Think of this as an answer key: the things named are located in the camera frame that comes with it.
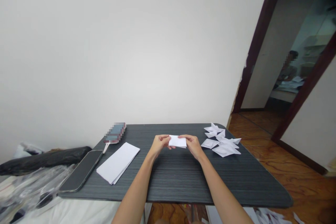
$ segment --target person sitting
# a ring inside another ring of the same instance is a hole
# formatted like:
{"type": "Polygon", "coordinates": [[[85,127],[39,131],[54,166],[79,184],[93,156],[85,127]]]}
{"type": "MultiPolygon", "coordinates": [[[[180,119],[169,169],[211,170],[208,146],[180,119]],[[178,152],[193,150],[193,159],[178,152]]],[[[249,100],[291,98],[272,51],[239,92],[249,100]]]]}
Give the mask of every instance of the person sitting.
{"type": "Polygon", "coordinates": [[[296,60],[298,55],[299,54],[297,51],[290,51],[288,53],[284,66],[281,69],[280,75],[273,89],[276,89],[281,84],[281,82],[291,81],[296,76],[296,72],[298,71],[298,69],[295,66],[290,65],[290,63],[296,60]]]}

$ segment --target person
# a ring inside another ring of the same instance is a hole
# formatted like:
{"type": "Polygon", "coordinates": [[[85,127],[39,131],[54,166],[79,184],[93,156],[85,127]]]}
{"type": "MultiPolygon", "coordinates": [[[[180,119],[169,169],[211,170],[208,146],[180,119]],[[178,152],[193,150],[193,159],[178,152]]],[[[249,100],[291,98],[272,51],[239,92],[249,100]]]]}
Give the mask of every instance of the person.
{"type": "MultiPolygon", "coordinates": [[[[211,162],[205,155],[200,146],[198,138],[191,135],[181,135],[179,138],[187,139],[187,147],[200,163],[206,182],[220,219],[224,224],[248,223],[253,224],[252,220],[239,204],[231,191],[224,184],[211,162]]],[[[157,135],[154,138],[152,147],[141,165],[138,174],[135,176],[131,186],[125,194],[113,220],[112,224],[139,224],[144,211],[147,198],[149,178],[154,160],[158,157],[163,147],[170,150],[175,147],[169,146],[169,135],[157,135]]]]}
{"type": "Polygon", "coordinates": [[[288,53],[284,66],[281,69],[280,75],[278,79],[276,80],[276,83],[273,89],[276,89],[281,84],[281,82],[291,81],[296,76],[296,72],[298,71],[298,69],[295,66],[292,66],[289,64],[292,61],[296,60],[298,55],[299,53],[297,51],[290,51],[288,53]]]}

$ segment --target doorway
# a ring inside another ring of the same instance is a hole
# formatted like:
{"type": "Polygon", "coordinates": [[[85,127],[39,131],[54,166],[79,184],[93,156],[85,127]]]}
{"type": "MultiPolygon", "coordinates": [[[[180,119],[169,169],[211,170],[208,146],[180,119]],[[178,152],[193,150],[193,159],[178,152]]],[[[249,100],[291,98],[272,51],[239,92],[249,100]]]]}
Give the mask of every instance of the doorway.
{"type": "Polygon", "coordinates": [[[281,143],[335,56],[335,31],[336,0],[265,0],[233,113],[281,143]]]}

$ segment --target hand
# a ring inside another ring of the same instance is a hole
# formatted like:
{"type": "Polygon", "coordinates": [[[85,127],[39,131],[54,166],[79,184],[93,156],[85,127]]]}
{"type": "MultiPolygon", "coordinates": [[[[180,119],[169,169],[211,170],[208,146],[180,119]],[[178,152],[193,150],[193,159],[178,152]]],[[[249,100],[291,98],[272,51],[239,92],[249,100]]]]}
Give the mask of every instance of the hand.
{"type": "Polygon", "coordinates": [[[191,135],[181,135],[178,136],[179,138],[186,138],[187,139],[187,146],[190,150],[191,154],[196,158],[198,161],[200,161],[200,158],[205,155],[204,151],[202,150],[202,147],[198,141],[198,138],[196,136],[191,135]]]}
{"type": "Polygon", "coordinates": [[[169,140],[169,135],[156,135],[148,154],[153,155],[155,159],[158,157],[163,147],[167,146],[169,149],[172,149],[171,147],[173,146],[168,146],[169,140]]]}

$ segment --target forearm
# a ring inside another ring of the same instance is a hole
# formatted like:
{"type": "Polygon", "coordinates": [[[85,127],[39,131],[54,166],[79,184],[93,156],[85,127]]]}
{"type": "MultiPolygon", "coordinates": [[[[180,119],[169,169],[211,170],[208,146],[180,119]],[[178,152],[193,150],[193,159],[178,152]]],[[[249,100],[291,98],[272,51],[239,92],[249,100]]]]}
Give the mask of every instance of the forearm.
{"type": "Polygon", "coordinates": [[[223,224],[253,224],[250,217],[227,188],[205,154],[199,159],[199,162],[202,166],[206,182],[208,183],[213,202],[223,224]]]}
{"type": "Polygon", "coordinates": [[[135,176],[135,179],[124,196],[113,218],[112,224],[140,223],[141,216],[144,212],[148,183],[151,177],[154,159],[154,155],[148,153],[138,174],[135,176]]]}

